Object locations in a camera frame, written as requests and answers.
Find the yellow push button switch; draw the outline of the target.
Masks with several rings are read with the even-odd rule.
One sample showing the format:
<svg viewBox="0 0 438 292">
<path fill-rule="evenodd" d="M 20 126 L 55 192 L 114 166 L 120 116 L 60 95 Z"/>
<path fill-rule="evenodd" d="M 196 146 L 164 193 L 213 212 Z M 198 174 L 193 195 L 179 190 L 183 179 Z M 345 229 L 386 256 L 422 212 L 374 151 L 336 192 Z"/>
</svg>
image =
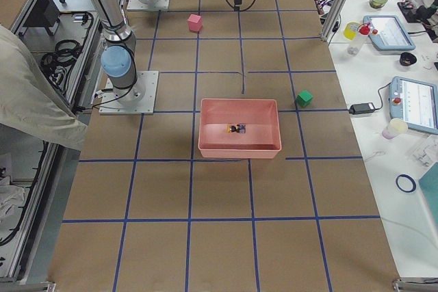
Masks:
<svg viewBox="0 0 438 292">
<path fill-rule="evenodd" d="M 227 126 L 227 133 L 245 133 L 246 125 L 245 124 L 229 124 Z"/>
</svg>

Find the pink foam cube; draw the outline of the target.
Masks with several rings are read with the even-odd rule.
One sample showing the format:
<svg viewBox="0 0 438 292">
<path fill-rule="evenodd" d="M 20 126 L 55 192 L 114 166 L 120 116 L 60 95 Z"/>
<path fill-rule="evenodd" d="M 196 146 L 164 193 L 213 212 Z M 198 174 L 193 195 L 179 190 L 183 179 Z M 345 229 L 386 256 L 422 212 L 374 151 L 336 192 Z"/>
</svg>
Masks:
<svg viewBox="0 0 438 292">
<path fill-rule="evenodd" d="M 190 31 L 198 33 L 203 27 L 202 16 L 191 14 L 187 19 L 187 23 Z"/>
</svg>

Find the green cube near bin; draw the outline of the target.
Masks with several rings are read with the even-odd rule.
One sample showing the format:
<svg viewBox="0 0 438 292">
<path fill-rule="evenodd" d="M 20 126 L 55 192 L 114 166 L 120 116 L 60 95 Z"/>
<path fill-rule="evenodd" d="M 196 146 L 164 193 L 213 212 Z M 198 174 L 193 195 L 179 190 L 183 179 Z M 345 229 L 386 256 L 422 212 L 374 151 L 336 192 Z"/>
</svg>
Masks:
<svg viewBox="0 0 438 292">
<path fill-rule="evenodd" d="M 313 100 L 313 94 L 308 90 L 303 90 L 296 96 L 296 104 L 300 107 L 307 107 Z"/>
</svg>

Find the clear spray bottle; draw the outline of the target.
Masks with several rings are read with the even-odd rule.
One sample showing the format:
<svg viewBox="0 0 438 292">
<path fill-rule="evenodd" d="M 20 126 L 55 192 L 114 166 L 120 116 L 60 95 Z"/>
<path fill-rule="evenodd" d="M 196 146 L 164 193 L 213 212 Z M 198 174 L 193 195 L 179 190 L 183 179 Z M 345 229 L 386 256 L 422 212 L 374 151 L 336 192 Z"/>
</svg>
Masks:
<svg viewBox="0 0 438 292">
<path fill-rule="evenodd" d="M 347 53 L 349 55 L 357 55 L 359 53 L 373 28 L 374 27 L 370 22 L 362 23 L 358 26 L 356 35 L 347 48 Z"/>
</svg>

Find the pink plastic bin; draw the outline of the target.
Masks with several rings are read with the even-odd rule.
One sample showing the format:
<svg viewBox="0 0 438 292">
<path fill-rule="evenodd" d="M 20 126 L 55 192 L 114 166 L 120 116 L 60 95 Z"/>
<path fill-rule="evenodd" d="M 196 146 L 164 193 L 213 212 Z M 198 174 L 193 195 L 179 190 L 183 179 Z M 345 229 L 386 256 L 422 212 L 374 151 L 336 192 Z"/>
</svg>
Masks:
<svg viewBox="0 0 438 292">
<path fill-rule="evenodd" d="M 282 149 L 277 102 L 204 98 L 198 149 L 204 158 L 274 158 Z"/>
</svg>

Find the upper teach pendant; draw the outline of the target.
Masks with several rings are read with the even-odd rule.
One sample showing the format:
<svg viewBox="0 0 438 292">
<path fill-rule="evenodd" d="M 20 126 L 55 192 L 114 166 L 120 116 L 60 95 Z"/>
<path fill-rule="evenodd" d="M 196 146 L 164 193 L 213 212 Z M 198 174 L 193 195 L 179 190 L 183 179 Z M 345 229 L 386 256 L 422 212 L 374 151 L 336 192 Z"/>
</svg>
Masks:
<svg viewBox="0 0 438 292">
<path fill-rule="evenodd" d="M 415 44 L 400 19 L 394 15 L 365 15 L 363 23 L 370 23 L 376 34 L 370 40 L 379 51 L 412 51 Z"/>
</svg>

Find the teach pendant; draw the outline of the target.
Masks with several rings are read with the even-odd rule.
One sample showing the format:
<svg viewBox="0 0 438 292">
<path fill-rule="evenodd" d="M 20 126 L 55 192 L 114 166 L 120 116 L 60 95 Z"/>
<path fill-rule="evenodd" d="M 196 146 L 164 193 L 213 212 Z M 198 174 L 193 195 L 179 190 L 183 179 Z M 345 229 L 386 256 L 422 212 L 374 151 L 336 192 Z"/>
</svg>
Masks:
<svg viewBox="0 0 438 292">
<path fill-rule="evenodd" d="M 370 23 L 376 34 L 370 40 L 379 51 L 412 51 L 415 44 L 400 19 L 394 15 L 365 15 L 363 23 Z"/>
<path fill-rule="evenodd" d="M 437 134 L 437 86 L 396 76 L 389 84 L 389 115 L 409 129 Z"/>
</svg>

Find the black power adapter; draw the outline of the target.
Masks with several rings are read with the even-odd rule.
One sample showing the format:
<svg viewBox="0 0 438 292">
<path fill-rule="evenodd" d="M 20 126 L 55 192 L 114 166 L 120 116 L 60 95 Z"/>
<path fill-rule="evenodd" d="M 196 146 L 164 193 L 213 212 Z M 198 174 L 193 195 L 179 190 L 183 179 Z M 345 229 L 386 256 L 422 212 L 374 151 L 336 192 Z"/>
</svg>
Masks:
<svg viewBox="0 0 438 292">
<path fill-rule="evenodd" d="M 351 115 L 370 114 L 376 111 L 373 103 L 356 103 L 352 104 L 348 109 Z"/>
</svg>

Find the black bowl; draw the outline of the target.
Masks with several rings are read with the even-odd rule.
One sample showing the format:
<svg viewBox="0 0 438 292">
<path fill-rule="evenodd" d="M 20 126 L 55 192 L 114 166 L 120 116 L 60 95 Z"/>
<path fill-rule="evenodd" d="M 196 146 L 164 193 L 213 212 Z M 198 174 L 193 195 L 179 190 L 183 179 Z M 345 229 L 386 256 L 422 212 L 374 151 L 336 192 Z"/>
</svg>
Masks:
<svg viewBox="0 0 438 292">
<path fill-rule="evenodd" d="M 417 62 L 417 58 L 414 54 L 410 52 L 403 52 L 400 54 L 399 63 L 401 66 L 408 67 L 412 66 Z"/>
</svg>

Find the white paper cup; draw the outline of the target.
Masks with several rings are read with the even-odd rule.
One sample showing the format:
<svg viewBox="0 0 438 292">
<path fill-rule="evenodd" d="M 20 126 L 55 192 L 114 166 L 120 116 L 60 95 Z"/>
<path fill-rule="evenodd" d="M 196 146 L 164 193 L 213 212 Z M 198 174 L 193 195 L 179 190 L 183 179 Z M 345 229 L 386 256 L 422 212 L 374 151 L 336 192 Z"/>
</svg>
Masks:
<svg viewBox="0 0 438 292">
<path fill-rule="evenodd" d="M 408 131 L 407 123 L 400 118 L 393 118 L 389 121 L 388 125 L 383 129 L 382 136 L 387 140 L 406 133 Z"/>
</svg>

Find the lower teach pendant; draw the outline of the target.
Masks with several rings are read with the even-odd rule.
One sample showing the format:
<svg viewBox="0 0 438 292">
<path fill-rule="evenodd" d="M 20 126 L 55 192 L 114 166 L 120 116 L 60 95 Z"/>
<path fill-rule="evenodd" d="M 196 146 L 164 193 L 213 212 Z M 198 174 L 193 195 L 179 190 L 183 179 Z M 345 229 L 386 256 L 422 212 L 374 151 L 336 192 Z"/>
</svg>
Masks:
<svg viewBox="0 0 438 292">
<path fill-rule="evenodd" d="M 389 84 L 389 115 L 409 129 L 437 134 L 437 86 L 396 76 Z"/>
</svg>

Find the teal notebook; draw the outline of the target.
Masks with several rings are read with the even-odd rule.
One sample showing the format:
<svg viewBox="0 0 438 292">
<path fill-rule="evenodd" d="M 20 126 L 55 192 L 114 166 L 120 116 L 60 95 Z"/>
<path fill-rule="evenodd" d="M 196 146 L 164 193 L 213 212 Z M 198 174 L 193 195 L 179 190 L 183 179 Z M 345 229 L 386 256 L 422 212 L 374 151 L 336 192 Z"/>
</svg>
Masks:
<svg viewBox="0 0 438 292">
<path fill-rule="evenodd" d="M 437 226 L 437 162 L 435 162 L 428 171 L 419 180 L 420 189 L 425 197 L 428 209 Z"/>
</svg>

